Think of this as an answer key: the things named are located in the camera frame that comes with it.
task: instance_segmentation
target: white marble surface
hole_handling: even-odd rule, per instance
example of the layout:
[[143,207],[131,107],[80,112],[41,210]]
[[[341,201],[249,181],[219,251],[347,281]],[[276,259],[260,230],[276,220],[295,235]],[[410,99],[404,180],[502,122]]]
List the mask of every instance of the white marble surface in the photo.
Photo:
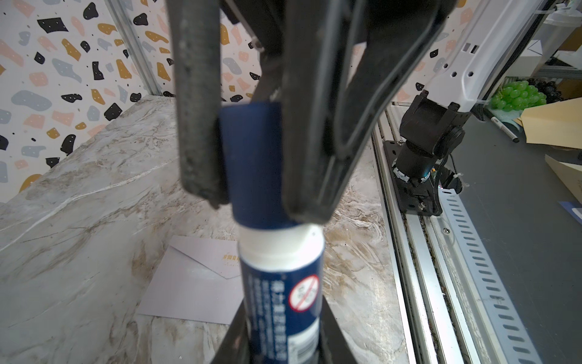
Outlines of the white marble surface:
[[[208,363],[227,326],[136,315],[169,238],[236,240],[178,180],[174,99],[144,97],[0,206],[0,363]],[[405,363],[373,152],[325,227],[324,294],[360,363]]]

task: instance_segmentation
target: cardboard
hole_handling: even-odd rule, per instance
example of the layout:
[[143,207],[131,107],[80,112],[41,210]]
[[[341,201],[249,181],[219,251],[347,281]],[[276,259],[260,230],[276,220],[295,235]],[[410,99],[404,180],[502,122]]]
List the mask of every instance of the cardboard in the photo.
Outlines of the cardboard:
[[548,155],[545,156],[545,161],[578,202],[582,203],[582,165],[559,162]]
[[562,80],[556,88],[567,100],[582,97],[582,80]]
[[243,299],[236,242],[173,236],[139,314],[230,324]]
[[582,45],[582,27],[574,29],[572,34],[558,48],[560,51],[577,51]]
[[582,98],[525,109],[527,142],[582,149]]

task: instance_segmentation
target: glue stick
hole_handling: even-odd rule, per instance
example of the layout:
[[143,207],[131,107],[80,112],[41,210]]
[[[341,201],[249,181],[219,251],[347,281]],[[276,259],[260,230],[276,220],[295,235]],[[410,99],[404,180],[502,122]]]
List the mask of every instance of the glue stick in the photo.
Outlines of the glue stick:
[[223,108],[220,126],[251,362],[306,363],[319,340],[325,240],[283,209],[281,105]]

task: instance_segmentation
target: white envelope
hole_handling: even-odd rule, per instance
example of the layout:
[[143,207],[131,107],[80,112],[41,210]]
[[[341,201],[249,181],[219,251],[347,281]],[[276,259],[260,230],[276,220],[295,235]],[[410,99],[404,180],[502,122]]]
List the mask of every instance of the white envelope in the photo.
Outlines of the white envelope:
[[230,324],[243,299],[236,242],[173,236],[137,313]]

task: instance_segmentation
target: terrazzo wallpaper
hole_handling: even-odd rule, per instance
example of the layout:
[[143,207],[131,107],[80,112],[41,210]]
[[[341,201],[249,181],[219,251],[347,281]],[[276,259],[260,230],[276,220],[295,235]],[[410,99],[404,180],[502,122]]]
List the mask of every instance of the terrazzo wallpaper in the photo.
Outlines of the terrazzo wallpaper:
[[411,103],[416,95],[445,64],[446,57],[457,46],[463,30],[473,18],[473,12],[480,0],[459,0],[457,7],[449,15],[445,28],[436,38],[428,54],[424,55],[418,66],[400,88],[393,101]]
[[145,94],[103,0],[0,0],[0,202]]
[[[142,51],[165,96],[175,93],[172,42],[165,0],[123,0],[126,15]],[[249,102],[261,77],[258,52],[239,23],[233,25],[221,11],[222,99],[227,103]]]

